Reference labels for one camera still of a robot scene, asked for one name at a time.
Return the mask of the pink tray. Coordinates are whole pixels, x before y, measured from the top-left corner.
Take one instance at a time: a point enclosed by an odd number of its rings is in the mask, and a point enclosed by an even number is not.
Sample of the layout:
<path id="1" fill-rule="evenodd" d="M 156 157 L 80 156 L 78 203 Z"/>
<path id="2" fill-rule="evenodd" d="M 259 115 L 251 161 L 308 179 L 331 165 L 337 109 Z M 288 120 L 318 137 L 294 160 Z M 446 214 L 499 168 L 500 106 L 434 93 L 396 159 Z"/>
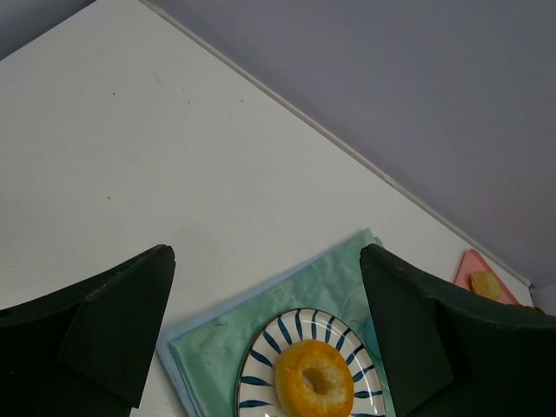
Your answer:
<path id="1" fill-rule="evenodd" d="M 502 291 L 501 297 L 497 300 L 497 302 L 506 305 L 520 304 L 517 301 L 517 299 L 513 296 L 511 291 L 507 288 L 507 286 L 503 283 L 503 281 L 493 271 L 490 265 L 485 261 L 482 255 L 475 249 L 467 250 L 462 256 L 453 283 L 458 287 L 464 288 L 465 290 L 468 290 L 473 293 L 473 291 L 470 288 L 469 277 L 470 274 L 478 271 L 488 271 L 493 273 L 497 277 Z"/>

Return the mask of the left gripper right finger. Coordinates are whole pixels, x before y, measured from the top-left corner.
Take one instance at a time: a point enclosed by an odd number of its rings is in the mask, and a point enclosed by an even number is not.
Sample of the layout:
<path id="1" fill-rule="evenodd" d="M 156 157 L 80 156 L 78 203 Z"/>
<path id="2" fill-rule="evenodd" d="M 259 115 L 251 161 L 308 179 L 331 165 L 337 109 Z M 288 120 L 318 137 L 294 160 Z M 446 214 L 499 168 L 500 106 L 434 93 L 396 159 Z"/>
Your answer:
<path id="1" fill-rule="evenodd" d="M 475 295 L 375 244 L 360 265 L 397 415 L 554 415 L 553 316 Z"/>

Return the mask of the round bun back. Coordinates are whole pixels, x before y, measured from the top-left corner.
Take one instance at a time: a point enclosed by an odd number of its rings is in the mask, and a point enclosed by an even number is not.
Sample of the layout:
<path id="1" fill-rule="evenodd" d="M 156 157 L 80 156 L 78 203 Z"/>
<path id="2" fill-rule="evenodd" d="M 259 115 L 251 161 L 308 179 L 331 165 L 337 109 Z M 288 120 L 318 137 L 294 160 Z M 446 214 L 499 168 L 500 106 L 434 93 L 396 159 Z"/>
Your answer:
<path id="1" fill-rule="evenodd" d="M 470 274 L 469 283 L 471 290 L 477 295 L 494 301 L 501 297 L 501 286 L 497 277 L 491 272 L 474 272 Z"/>

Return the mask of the orange ring bread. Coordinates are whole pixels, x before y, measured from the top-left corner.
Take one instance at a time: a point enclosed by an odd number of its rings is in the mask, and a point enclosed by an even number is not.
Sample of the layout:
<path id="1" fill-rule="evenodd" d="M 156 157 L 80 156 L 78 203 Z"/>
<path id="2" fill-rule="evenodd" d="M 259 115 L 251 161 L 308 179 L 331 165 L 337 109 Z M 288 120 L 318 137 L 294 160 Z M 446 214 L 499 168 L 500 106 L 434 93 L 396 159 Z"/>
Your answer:
<path id="1" fill-rule="evenodd" d="M 354 383 L 338 350 L 322 341 L 299 341 L 275 364 L 275 388 L 290 416 L 348 416 Z"/>

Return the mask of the green cloth mat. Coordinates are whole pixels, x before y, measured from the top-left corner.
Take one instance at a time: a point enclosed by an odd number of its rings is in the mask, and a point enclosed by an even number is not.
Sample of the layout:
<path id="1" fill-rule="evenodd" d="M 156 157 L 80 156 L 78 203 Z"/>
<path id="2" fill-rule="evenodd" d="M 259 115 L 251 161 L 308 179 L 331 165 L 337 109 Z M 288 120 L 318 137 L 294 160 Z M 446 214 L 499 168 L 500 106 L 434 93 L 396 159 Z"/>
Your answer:
<path id="1" fill-rule="evenodd" d="M 360 268 L 361 250 L 378 242 L 364 229 L 322 256 L 166 330 L 157 351 L 186 413 L 236 416 L 238 374 L 255 336 L 280 313 L 315 308 L 339 318 L 361 339 L 380 378 L 384 416 L 393 416 Z"/>

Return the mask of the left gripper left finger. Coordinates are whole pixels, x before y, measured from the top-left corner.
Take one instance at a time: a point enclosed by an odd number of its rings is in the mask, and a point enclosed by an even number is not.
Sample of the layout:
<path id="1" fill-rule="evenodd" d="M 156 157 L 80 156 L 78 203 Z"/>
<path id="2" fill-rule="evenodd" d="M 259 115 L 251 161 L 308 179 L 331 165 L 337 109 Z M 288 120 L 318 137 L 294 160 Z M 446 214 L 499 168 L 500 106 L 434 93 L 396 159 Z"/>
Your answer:
<path id="1" fill-rule="evenodd" d="M 1 312 L 3 416 L 128 416 L 138 408 L 175 253 L 157 245 Z"/>

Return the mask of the white blue striped plate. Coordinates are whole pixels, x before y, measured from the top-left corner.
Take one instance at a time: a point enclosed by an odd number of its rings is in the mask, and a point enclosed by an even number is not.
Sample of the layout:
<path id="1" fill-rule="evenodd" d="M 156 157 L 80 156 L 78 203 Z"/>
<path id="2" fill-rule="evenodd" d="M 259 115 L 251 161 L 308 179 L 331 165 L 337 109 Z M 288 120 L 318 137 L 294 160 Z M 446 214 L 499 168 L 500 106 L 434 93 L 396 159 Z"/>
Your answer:
<path id="1" fill-rule="evenodd" d="M 355 332 L 339 318 L 315 308 L 278 314 L 250 343 L 238 374 L 236 416 L 286 416 L 275 387 L 275 368 L 287 348 L 318 341 L 346 362 L 353 386 L 351 416 L 384 416 L 386 404 L 379 375 L 369 352 Z"/>

